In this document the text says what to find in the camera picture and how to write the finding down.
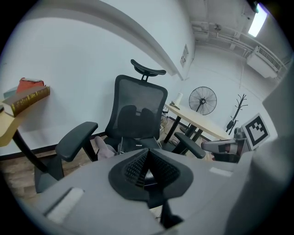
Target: ceiling light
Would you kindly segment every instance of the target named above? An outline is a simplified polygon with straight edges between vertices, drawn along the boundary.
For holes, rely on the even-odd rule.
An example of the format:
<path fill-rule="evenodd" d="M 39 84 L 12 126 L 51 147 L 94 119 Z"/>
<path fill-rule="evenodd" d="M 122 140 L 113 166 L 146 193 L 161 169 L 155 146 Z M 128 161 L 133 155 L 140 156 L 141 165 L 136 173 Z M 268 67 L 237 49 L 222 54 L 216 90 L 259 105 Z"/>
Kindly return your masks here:
<path fill-rule="evenodd" d="M 260 4 L 257 4 L 257 10 L 258 13 L 255 14 L 252 25 L 248 31 L 248 33 L 253 37 L 257 36 L 267 16 L 266 11 L 261 7 Z"/>

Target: desk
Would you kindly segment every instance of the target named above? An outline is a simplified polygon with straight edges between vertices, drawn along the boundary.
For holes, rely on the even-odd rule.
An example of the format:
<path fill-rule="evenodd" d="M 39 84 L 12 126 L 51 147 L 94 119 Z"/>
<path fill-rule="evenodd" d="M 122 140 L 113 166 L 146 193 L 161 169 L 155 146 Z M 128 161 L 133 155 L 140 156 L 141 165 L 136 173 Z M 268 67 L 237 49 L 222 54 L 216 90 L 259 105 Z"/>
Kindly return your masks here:
<path fill-rule="evenodd" d="M 54 157 L 41 161 L 27 146 L 17 128 L 24 121 L 26 116 L 34 108 L 35 104 L 31 105 L 16 117 L 12 117 L 2 111 L 0 113 L 0 147 L 4 147 L 14 140 L 19 149 L 24 153 L 28 160 L 35 166 L 35 187 L 36 192 L 42 192 L 49 185 L 63 178 L 63 170 L 61 159 Z"/>
<path fill-rule="evenodd" d="M 220 140 L 227 140 L 230 139 L 230 136 L 227 132 L 225 132 L 224 129 L 216 125 L 214 122 L 212 122 L 207 116 L 204 116 L 198 112 L 195 112 L 194 110 L 179 105 L 180 109 L 177 109 L 168 103 L 164 105 L 167 107 L 171 112 L 177 115 L 177 118 L 171 127 L 170 131 L 168 132 L 166 138 L 163 141 L 163 149 L 170 151 L 170 146 L 167 146 L 167 143 L 169 139 L 171 138 L 172 134 L 174 133 L 177 125 L 179 124 L 180 120 L 183 118 L 185 121 L 189 122 L 191 126 L 186 132 L 186 136 L 191 137 L 196 128 L 198 128 L 198 131 L 193 136 L 192 140 L 195 142 L 202 132 L 206 132 Z"/>

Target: white table surface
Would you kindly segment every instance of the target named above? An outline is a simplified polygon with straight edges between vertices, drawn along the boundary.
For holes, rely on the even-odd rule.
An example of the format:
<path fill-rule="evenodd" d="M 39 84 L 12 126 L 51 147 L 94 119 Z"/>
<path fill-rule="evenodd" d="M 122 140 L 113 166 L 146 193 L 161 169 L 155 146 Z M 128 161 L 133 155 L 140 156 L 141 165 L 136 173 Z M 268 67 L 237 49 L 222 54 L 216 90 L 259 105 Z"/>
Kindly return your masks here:
<path fill-rule="evenodd" d="M 198 112 L 195 112 L 191 108 L 179 105 L 177 108 L 170 106 L 168 103 L 165 104 L 171 112 L 176 114 L 177 116 L 183 118 L 185 121 L 191 123 L 193 126 L 203 130 L 204 132 L 220 139 L 220 140 L 228 140 L 231 139 L 229 134 L 225 132 L 225 130 L 211 121 L 207 116 L 204 116 Z"/>

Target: coat rack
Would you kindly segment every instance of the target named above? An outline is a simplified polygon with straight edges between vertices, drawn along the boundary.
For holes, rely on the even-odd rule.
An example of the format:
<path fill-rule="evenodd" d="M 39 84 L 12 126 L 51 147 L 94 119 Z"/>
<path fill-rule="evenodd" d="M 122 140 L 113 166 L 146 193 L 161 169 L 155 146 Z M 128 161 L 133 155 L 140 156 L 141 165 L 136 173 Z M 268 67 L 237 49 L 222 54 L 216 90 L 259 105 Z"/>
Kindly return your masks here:
<path fill-rule="evenodd" d="M 240 95 L 238 95 L 238 96 L 240 97 L 240 102 L 239 102 L 238 99 L 237 99 L 238 107 L 235 105 L 235 107 L 237 108 L 237 111 L 236 111 L 234 117 L 231 116 L 232 120 L 231 120 L 231 121 L 228 123 L 228 125 L 226 126 L 226 132 L 228 132 L 228 131 L 230 130 L 229 134 L 231 134 L 231 132 L 232 132 L 234 126 L 236 125 L 236 122 L 238 122 L 238 120 L 236 120 L 236 117 L 237 117 L 239 111 L 242 110 L 241 108 L 244 107 L 244 106 L 248 106 L 248 105 L 242 105 L 243 101 L 247 100 L 247 99 L 245 99 L 246 95 L 243 94 L 242 97 L 241 97 Z"/>

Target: mesh chair back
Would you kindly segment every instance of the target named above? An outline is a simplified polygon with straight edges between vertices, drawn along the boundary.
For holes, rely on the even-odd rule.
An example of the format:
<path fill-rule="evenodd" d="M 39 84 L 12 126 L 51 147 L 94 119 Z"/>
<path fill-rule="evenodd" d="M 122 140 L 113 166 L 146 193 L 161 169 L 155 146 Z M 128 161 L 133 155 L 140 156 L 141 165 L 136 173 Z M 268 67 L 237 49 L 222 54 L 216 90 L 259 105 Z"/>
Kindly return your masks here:
<path fill-rule="evenodd" d="M 106 135 L 111 138 L 159 138 L 167 90 L 125 75 L 115 79 L 114 101 Z"/>

